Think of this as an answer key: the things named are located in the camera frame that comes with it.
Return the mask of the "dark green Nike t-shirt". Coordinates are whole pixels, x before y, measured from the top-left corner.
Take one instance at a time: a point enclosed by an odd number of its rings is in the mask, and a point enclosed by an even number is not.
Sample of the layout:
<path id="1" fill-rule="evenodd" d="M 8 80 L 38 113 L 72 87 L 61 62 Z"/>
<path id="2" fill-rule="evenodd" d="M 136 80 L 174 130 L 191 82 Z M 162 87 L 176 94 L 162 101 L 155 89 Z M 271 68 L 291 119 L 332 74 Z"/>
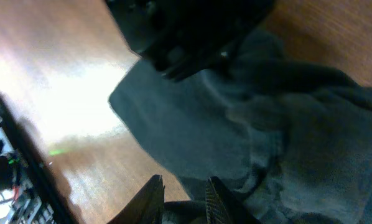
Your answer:
<path id="1" fill-rule="evenodd" d="M 218 177 L 262 223 L 372 223 L 372 88 L 252 31 L 178 83 L 138 61 L 109 97 L 193 201 Z"/>

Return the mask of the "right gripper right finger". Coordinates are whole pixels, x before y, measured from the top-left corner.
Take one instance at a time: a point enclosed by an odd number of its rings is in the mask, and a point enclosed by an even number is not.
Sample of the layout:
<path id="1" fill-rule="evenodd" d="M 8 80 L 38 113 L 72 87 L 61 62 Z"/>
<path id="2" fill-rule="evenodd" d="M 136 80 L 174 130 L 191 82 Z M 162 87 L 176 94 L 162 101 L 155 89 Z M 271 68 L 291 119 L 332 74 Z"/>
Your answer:
<path id="1" fill-rule="evenodd" d="M 261 224 L 218 177 L 207 181 L 205 208 L 209 224 Z"/>

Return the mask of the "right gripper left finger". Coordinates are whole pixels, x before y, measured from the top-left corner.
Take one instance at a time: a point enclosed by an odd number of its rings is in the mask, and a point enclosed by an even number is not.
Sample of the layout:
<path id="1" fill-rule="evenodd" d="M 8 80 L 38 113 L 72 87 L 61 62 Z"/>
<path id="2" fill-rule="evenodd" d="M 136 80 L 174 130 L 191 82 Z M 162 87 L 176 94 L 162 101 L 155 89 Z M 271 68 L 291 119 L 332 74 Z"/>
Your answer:
<path id="1" fill-rule="evenodd" d="M 162 176 L 153 175 L 108 224 L 161 224 L 164 190 Z"/>

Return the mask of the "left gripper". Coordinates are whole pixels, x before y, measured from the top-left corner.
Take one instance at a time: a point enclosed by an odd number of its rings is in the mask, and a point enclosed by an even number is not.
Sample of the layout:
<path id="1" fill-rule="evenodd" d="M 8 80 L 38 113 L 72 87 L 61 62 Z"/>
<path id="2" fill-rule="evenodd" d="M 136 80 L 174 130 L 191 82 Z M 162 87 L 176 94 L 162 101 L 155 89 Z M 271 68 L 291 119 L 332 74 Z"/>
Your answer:
<path id="1" fill-rule="evenodd" d="M 164 78 L 183 80 L 227 60 L 273 10 L 274 0 L 111 0 L 132 52 Z"/>

